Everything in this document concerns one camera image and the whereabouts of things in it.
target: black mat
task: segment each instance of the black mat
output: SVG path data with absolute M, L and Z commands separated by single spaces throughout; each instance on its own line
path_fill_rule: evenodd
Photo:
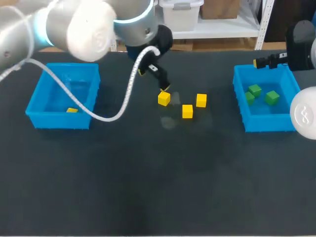
M 145 75 L 124 116 L 89 131 L 34 129 L 25 109 L 41 70 L 13 73 L 0 84 L 0 235 L 315 235 L 316 142 L 241 123 L 234 65 L 269 53 L 168 53 L 171 91 L 182 104 L 207 93 L 207 109 L 183 121 Z M 124 53 L 100 62 L 97 114 L 118 111 L 131 67 Z M 316 85 L 315 71 L 295 76 Z

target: blue container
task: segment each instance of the blue container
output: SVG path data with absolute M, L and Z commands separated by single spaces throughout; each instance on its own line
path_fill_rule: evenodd
M 90 111 L 97 97 L 100 75 L 98 64 L 49 63 L 47 66 Z M 67 113 L 68 108 L 79 109 Z M 43 71 L 26 114 L 35 128 L 89 129 L 91 116 L 83 112 L 55 80 Z
M 300 87 L 288 66 L 278 65 L 276 69 L 235 66 L 233 84 L 246 132 L 295 131 L 290 106 Z M 258 84 L 262 91 L 249 106 L 245 93 L 254 84 Z M 272 90 L 280 95 L 279 102 L 274 106 L 265 102 L 266 93 Z

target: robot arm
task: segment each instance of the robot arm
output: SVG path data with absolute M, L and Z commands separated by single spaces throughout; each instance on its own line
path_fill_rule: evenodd
M 34 36 L 33 52 L 55 46 L 93 62 L 106 55 L 114 31 L 133 60 L 146 46 L 156 46 L 161 55 L 172 47 L 171 31 L 155 19 L 154 0 L 20 0 L 14 7 L 0 7 L 0 72 L 30 53 L 25 20 Z M 157 57 L 149 53 L 140 73 L 150 70 L 166 89 L 166 74 L 160 69 L 157 75 L 155 64 Z

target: yellow block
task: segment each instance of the yellow block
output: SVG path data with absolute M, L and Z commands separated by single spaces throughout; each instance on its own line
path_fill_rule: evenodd
M 67 109 L 67 112 L 68 112 L 68 113 L 77 113 L 78 110 L 77 110 L 77 109 L 74 109 L 74 108 L 68 108 L 68 109 Z
M 182 105 L 182 118 L 193 119 L 193 105 Z
M 167 106 L 171 100 L 171 95 L 168 92 L 162 91 L 158 96 L 158 104 Z
M 197 107 L 205 108 L 207 101 L 206 94 L 197 94 Z

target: green cube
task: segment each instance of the green cube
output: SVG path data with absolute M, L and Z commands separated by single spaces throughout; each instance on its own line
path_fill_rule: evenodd
M 266 94 L 265 101 L 268 105 L 276 105 L 280 99 L 279 94 L 277 94 L 274 90 L 270 91 Z
M 261 95 L 261 88 L 257 84 L 248 87 L 248 91 L 253 94 L 254 97 L 259 97 Z
M 245 97 L 248 102 L 248 105 L 252 105 L 253 102 L 255 102 L 255 97 L 249 91 L 245 93 Z

